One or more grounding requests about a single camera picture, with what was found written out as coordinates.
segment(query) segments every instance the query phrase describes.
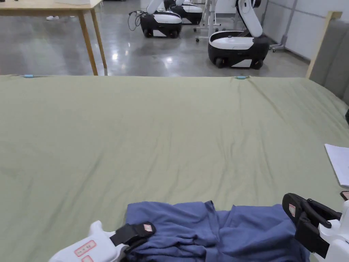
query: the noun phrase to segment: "blue clip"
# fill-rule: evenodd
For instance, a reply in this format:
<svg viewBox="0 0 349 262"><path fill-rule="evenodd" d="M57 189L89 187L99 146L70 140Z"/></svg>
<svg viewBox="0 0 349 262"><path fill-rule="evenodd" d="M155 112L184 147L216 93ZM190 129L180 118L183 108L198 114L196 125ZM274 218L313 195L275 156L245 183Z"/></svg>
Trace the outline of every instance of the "blue clip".
<svg viewBox="0 0 349 262"><path fill-rule="evenodd" d="M241 76L241 75L240 75L240 76L235 77L235 78L236 78L236 79L242 79L242 80L243 80L243 79L247 79L247 78L250 78L250 77L244 77L244 76Z"/></svg>

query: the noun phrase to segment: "table leg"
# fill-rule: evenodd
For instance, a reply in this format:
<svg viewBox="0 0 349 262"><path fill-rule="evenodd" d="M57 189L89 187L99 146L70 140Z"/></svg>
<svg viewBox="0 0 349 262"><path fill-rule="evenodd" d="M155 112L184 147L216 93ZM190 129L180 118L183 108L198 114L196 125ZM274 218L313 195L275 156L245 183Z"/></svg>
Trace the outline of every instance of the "table leg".
<svg viewBox="0 0 349 262"><path fill-rule="evenodd" d="M90 42L90 37L88 35L87 26L86 26L86 22L85 22L85 17L84 17L84 12L83 11L79 12L79 21L80 21L82 34L84 35L88 56L90 58L90 63L91 63L93 75L98 75L96 62L95 62L95 58L93 56L92 46L91 46L91 42Z"/></svg>
<svg viewBox="0 0 349 262"><path fill-rule="evenodd" d="M102 39L101 39L101 34L99 32L99 27L98 27L98 22L97 22L96 10L95 9L91 9L91 15L92 15L92 20L93 20L93 25L95 26L95 31L96 31L97 41L98 41L98 45L99 45L99 50L100 50L101 56L102 56L103 66L106 69L107 68L107 62L105 61L104 50L103 50L103 45L102 45Z"/></svg>

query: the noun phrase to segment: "caster wheel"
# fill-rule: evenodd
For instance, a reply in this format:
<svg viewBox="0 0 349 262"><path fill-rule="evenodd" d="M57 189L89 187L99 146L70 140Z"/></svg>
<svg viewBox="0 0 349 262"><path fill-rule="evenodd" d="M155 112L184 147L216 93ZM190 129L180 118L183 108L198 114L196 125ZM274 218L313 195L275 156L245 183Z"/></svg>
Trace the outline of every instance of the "caster wheel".
<svg viewBox="0 0 349 262"><path fill-rule="evenodd" d="M177 38L177 37L178 37L178 32L177 32L177 31L172 31L172 32L170 33L170 37L171 37L171 38Z"/></svg>
<svg viewBox="0 0 349 262"><path fill-rule="evenodd" d="M146 38L150 38L152 35L151 35L151 33L150 33L150 31L148 31L147 29L144 29L143 30L143 34L144 34L144 36L146 37Z"/></svg>
<svg viewBox="0 0 349 262"><path fill-rule="evenodd" d="M215 65L218 68L223 68L224 67L224 60L223 60L223 58L220 58L220 57L216 58Z"/></svg>
<svg viewBox="0 0 349 262"><path fill-rule="evenodd" d="M260 70L262 66L263 66L263 60L258 60L258 61L255 62L255 64L253 65L253 69Z"/></svg>

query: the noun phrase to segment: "gray floor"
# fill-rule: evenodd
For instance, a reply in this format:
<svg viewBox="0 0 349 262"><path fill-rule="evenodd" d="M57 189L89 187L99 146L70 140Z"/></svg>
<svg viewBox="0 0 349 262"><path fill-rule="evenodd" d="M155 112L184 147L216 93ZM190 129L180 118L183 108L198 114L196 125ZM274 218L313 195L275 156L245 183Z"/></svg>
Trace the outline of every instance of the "gray floor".
<svg viewBox="0 0 349 262"><path fill-rule="evenodd" d="M257 70L218 69L207 55L207 41L195 42L193 26L180 38L144 38L140 27L130 31L128 13L140 0L105 1L97 10L108 75L219 77L254 75L303 77L308 64L290 52L269 52ZM86 15L99 75L103 64L90 15ZM230 20L223 18L223 23ZM44 17L0 17L0 74L92 75L77 17L46 21Z"/></svg>

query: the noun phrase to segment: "mattress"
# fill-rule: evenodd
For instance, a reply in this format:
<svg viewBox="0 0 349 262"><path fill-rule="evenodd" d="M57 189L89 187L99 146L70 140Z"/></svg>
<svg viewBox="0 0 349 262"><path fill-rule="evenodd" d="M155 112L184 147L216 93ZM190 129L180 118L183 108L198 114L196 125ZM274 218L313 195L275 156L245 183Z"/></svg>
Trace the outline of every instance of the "mattress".
<svg viewBox="0 0 349 262"><path fill-rule="evenodd" d="M1 261L47 261L129 203L343 200L348 106L303 78L0 77Z"/></svg>

